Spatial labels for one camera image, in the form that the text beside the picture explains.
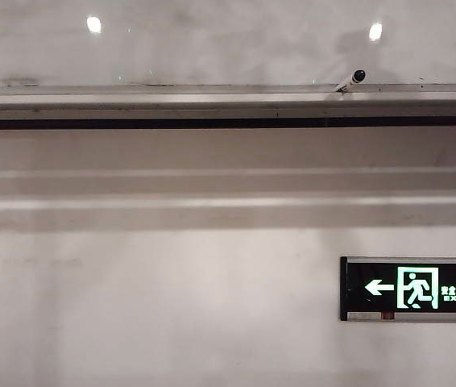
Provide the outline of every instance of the white arrow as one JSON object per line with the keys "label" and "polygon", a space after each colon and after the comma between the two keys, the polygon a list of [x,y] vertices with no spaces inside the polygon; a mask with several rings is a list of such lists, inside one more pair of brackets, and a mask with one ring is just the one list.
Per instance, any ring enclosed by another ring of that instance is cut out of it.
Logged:
{"label": "white arrow", "polygon": [[382,280],[373,280],[369,284],[367,284],[365,287],[371,294],[374,296],[381,296],[380,290],[394,290],[395,286],[394,285],[379,285],[379,283],[382,282]]}

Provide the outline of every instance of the black stripe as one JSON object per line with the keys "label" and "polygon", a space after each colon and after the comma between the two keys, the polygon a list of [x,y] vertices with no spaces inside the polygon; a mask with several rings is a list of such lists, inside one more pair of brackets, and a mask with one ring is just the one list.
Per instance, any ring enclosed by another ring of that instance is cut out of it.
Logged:
{"label": "black stripe", "polygon": [[288,127],[456,126],[456,116],[333,117],[303,119],[36,119],[0,120],[0,130],[20,129],[224,129]]}
{"label": "black stripe", "polygon": [[342,256],[339,265],[339,318],[342,321],[348,321],[348,306],[346,301],[346,266],[348,265],[348,257]]}

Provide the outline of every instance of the white ceiling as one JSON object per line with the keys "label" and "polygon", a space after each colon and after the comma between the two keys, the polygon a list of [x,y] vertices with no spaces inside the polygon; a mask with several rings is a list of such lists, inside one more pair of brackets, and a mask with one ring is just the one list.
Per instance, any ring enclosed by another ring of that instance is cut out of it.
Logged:
{"label": "white ceiling", "polygon": [[456,83],[456,0],[0,0],[0,85],[311,85],[355,69]]}

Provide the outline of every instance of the emergency exit sign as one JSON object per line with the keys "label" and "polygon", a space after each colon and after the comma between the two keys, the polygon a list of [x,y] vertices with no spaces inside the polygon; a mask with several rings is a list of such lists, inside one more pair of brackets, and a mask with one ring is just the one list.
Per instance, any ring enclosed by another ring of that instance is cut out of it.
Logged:
{"label": "emergency exit sign", "polygon": [[341,258],[341,320],[456,321],[456,258]]}

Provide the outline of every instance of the exit sign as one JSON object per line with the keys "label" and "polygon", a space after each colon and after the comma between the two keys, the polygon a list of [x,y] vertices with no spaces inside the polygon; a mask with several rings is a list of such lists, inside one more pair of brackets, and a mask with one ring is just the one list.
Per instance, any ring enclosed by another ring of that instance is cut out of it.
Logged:
{"label": "exit sign", "polygon": [[456,321],[456,258],[341,258],[341,320]]}

